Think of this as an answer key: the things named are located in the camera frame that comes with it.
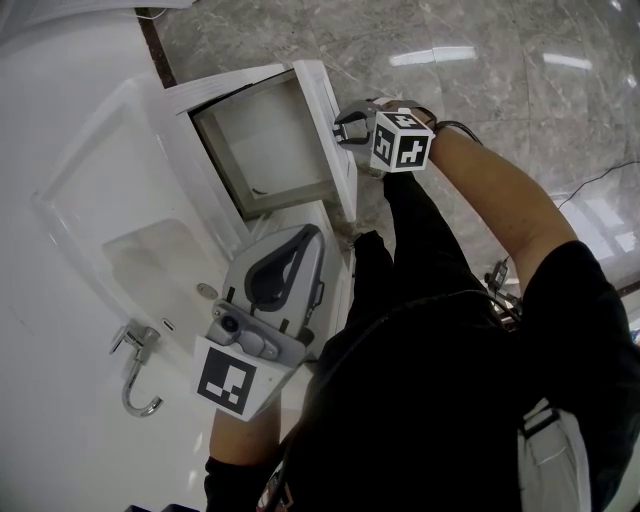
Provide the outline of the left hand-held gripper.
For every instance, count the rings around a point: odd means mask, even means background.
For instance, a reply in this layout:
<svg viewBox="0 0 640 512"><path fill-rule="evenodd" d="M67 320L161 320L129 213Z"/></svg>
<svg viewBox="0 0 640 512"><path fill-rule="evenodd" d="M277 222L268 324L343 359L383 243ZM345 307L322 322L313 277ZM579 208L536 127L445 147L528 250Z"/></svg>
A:
<svg viewBox="0 0 640 512"><path fill-rule="evenodd" d="M231 263L207 334L198 336L191 390L247 422L260 414L308 361L310 346L230 304L277 313L294 329L322 302L324 239L314 224L268 235Z"/></svg>

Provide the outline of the person's left forearm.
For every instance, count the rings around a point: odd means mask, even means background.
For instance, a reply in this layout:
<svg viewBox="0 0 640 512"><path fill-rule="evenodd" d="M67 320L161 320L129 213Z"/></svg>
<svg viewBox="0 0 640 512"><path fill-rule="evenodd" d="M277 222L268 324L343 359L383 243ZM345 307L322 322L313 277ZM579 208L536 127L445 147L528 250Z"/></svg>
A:
<svg viewBox="0 0 640 512"><path fill-rule="evenodd" d="M275 399L248 422L217 410L209 441L209 455L226 464L259 465L277 451L280 433L280 398Z"/></svg>

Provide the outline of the small black adapter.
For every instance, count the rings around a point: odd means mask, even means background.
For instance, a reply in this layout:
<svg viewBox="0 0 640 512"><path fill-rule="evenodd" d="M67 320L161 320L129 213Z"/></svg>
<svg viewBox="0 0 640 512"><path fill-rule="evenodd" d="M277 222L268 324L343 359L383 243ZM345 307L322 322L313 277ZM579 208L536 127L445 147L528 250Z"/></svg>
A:
<svg viewBox="0 0 640 512"><path fill-rule="evenodd" d="M494 304L500 307L504 314L514 322L521 321L522 301L519 297L504 290L508 275L508 258L499 260L491 272L484 275L484 283L489 293L494 297Z"/></svg>

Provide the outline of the white drawer with black knob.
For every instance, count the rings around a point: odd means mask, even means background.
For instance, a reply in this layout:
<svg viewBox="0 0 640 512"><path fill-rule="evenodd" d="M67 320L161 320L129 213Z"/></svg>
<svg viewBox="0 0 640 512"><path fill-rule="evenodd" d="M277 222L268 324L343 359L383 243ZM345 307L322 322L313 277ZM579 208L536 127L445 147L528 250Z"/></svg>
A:
<svg viewBox="0 0 640 512"><path fill-rule="evenodd" d="M243 220L332 197L355 220L356 162L338 143L338 105L322 61L298 60L188 115Z"/></svg>

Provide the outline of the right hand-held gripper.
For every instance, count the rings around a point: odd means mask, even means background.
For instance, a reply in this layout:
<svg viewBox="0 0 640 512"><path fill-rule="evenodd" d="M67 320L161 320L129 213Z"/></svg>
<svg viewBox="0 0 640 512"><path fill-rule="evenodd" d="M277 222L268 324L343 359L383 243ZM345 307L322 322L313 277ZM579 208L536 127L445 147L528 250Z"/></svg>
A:
<svg viewBox="0 0 640 512"><path fill-rule="evenodd" d="M413 100L389 98L357 100L343 108L334 124L363 121L372 126L364 137L341 138L338 145L354 154L369 157L369 166L378 173L423 171L435 139L435 115Z"/></svg>

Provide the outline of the white vanity cabinet with sink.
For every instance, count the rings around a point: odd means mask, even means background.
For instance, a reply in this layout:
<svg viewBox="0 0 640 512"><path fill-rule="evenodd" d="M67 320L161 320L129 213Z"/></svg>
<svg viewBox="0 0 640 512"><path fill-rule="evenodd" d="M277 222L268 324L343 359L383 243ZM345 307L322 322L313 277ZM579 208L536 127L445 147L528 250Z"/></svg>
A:
<svg viewBox="0 0 640 512"><path fill-rule="evenodd" d="M266 236L311 223L322 232L323 302L309 326L318 355L345 323L350 261L316 200L245 221L239 215L189 118L189 111L236 88L283 72L273 64L218 74L171 88L152 76L123 82L89 117L61 154L34 208L56 246L117 315L161 337L137 378L131 402L153 395L165 405L153 427L174 435L150 442L155 490L204 505L205 428L213 410L188 390L196 338L212 322L233 260ZM211 285L215 300L196 290Z"/></svg>

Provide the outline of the person's black shirt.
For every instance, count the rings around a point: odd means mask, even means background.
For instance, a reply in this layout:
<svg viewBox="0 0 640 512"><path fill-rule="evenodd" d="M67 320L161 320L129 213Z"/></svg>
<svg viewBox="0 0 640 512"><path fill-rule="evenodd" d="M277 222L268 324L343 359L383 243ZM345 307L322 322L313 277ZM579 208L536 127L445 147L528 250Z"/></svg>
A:
<svg viewBox="0 0 640 512"><path fill-rule="evenodd" d="M504 329L463 257L356 248L356 297L325 348L285 469L290 512L523 512L520 445L561 413L584 443L591 511L640 437L640 349L588 247L554 249Z"/></svg>

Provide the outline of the person's black trousers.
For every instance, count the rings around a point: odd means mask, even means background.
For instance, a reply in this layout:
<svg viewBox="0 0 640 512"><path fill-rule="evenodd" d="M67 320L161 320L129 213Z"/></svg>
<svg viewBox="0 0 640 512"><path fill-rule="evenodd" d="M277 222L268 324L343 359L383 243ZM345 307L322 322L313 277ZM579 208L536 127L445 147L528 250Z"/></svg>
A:
<svg viewBox="0 0 640 512"><path fill-rule="evenodd" d="M354 300L347 322L373 319L415 299L483 291L453 232L413 174L390 173L382 182L395 252L386 249L376 231L356 237Z"/></svg>

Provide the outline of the grey shoulder bag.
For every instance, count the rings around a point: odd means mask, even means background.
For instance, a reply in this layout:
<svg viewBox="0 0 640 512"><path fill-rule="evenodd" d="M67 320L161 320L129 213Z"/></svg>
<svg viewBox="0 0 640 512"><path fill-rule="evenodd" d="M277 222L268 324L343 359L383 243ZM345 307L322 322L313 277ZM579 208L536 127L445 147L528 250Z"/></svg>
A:
<svg viewBox="0 0 640 512"><path fill-rule="evenodd" d="M591 512L589 463L576 418L542 399L518 431L522 512Z"/></svg>

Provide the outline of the chrome faucet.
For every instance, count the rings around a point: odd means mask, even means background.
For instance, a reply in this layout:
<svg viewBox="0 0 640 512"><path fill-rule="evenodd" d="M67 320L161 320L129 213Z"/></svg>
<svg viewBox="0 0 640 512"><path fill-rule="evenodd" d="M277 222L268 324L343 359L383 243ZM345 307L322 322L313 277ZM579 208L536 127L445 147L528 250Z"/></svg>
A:
<svg viewBox="0 0 640 512"><path fill-rule="evenodd" d="M125 411L136 418L150 417L164 403L164 400L159 396L155 396L143 407L136 407L131 402L134 384L142 367L147 365L160 337L160 333L152 327L142 328L135 323L131 323L123 326L111 343L109 354L114 354L123 344L130 346L133 350L130 369L121 392L121 401Z"/></svg>

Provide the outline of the person's right forearm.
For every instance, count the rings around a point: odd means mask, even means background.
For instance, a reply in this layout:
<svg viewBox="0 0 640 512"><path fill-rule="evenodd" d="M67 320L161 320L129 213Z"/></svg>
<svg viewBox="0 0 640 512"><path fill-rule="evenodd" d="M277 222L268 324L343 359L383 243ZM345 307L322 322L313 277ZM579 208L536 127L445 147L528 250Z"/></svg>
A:
<svg viewBox="0 0 640 512"><path fill-rule="evenodd" d="M553 250L578 239L532 178L467 136L450 128L440 130L430 158L506 250L521 292Z"/></svg>

